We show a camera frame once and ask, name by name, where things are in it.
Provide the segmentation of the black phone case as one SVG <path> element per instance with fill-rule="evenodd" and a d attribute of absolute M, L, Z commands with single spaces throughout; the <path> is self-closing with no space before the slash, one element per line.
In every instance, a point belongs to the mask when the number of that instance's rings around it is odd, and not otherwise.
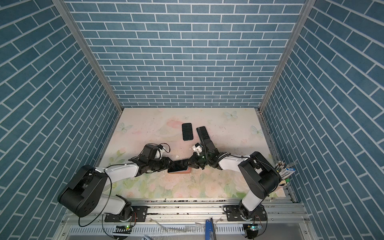
<path fill-rule="evenodd" d="M 194 139 L 193 127 L 191 123 L 182 124 L 183 141 L 191 141 Z"/>

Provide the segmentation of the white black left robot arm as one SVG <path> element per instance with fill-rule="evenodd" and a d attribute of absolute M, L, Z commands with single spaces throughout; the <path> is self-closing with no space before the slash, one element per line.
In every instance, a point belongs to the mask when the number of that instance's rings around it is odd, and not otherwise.
<path fill-rule="evenodd" d="M 132 203 L 120 195 L 112 196 L 113 183 L 142 174 L 161 172 L 171 165 L 172 161 L 168 157 L 149 160 L 147 163 L 135 161 L 98 168 L 84 165 L 63 188 L 58 202 L 79 218 L 110 214 L 119 222 L 130 221 L 133 218 Z"/>

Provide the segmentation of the sage green phone case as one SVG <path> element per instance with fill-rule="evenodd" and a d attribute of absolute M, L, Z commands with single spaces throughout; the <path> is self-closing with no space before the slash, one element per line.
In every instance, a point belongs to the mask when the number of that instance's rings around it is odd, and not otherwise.
<path fill-rule="evenodd" d="M 198 127 L 196 128 L 196 130 L 202 146 L 206 146 L 211 142 L 211 138 L 205 126 Z"/>

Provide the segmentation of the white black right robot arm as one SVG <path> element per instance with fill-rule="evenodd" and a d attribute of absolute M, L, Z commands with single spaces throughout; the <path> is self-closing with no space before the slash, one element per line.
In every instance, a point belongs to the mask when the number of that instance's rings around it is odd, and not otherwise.
<path fill-rule="evenodd" d="M 235 156 L 230 153 L 219 153 L 216 156 L 194 153 L 187 160 L 187 165 L 195 169 L 210 166 L 219 170 L 241 173 L 250 189 L 239 203 L 240 216 L 246 221 L 258 215 L 257 211 L 261 209 L 261 203 L 277 189 L 282 181 L 275 167 L 260 152 L 253 152 L 249 156 Z"/>

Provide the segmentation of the black smartphone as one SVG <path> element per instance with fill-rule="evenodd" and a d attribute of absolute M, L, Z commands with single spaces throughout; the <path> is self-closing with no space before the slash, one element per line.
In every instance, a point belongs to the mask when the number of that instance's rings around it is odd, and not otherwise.
<path fill-rule="evenodd" d="M 185 170 L 187 167 L 189 167 L 185 161 L 175 161 L 171 162 L 168 170 Z"/>

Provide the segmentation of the dusty pink phone case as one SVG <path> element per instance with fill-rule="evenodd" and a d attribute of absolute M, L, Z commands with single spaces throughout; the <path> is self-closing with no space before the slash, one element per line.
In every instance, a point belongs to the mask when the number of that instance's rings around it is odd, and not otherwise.
<path fill-rule="evenodd" d="M 190 174 L 192 169 L 187 167 L 185 170 L 168 170 L 169 174 Z"/>

